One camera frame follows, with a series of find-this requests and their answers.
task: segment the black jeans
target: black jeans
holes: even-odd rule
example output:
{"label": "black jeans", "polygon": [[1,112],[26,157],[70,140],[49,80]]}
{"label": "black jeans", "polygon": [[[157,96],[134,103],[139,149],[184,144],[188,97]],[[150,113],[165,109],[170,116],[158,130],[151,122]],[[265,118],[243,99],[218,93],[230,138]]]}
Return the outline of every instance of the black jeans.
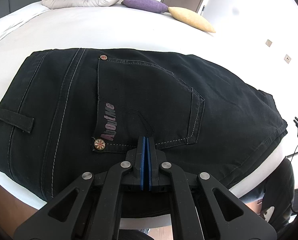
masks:
{"label": "black jeans", "polygon": [[[230,188],[268,157],[286,127],[272,95],[194,55],[38,51],[0,102],[0,171],[48,201],[82,173],[123,161],[146,136],[184,171],[209,172]],[[126,206],[140,217],[160,215],[139,199]]]}
{"label": "black jeans", "polygon": [[294,200],[294,174],[286,158],[257,187],[240,198],[244,203],[262,199],[261,210],[274,206],[269,223],[279,232],[289,224]]}

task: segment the union jack button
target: union jack button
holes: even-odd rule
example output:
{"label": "union jack button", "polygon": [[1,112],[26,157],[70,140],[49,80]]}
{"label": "union jack button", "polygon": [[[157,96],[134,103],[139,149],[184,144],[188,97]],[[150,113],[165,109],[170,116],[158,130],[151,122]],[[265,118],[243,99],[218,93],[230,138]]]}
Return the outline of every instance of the union jack button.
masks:
{"label": "union jack button", "polygon": [[104,140],[97,139],[95,140],[95,148],[99,151],[102,151],[106,147]]}

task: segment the purple pillow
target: purple pillow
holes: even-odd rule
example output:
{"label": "purple pillow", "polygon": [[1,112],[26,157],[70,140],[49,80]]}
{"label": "purple pillow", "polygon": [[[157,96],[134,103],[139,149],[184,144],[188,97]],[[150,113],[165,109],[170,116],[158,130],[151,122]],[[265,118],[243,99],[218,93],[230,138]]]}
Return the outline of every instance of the purple pillow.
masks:
{"label": "purple pillow", "polygon": [[121,4],[148,12],[163,13],[168,11],[167,5],[156,0],[123,0]]}

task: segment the wall socket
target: wall socket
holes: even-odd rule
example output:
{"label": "wall socket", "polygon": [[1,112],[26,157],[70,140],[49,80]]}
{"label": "wall socket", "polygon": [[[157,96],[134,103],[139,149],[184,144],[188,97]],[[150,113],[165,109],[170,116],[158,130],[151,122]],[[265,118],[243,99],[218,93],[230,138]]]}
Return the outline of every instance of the wall socket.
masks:
{"label": "wall socket", "polygon": [[286,61],[286,63],[290,63],[291,61],[291,58],[286,54],[285,57],[284,57],[284,60]]}
{"label": "wall socket", "polygon": [[270,40],[267,40],[267,41],[266,41],[266,44],[268,45],[268,47],[270,47],[270,46],[271,46],[271,44],[272,44],[272,41],[270,41]]}

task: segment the person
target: person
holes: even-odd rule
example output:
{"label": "person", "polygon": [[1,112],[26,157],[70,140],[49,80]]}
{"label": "person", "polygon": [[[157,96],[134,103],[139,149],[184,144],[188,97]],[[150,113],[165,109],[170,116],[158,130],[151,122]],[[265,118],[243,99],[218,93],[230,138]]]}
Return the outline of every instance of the person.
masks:
{"label": "person", "polygon": [[294,200],[294,174],[287,158],[263,182],[240,198],[244,203],[260,199],[261,214],[274,207],[268,222],[280,236],[289,224]]}

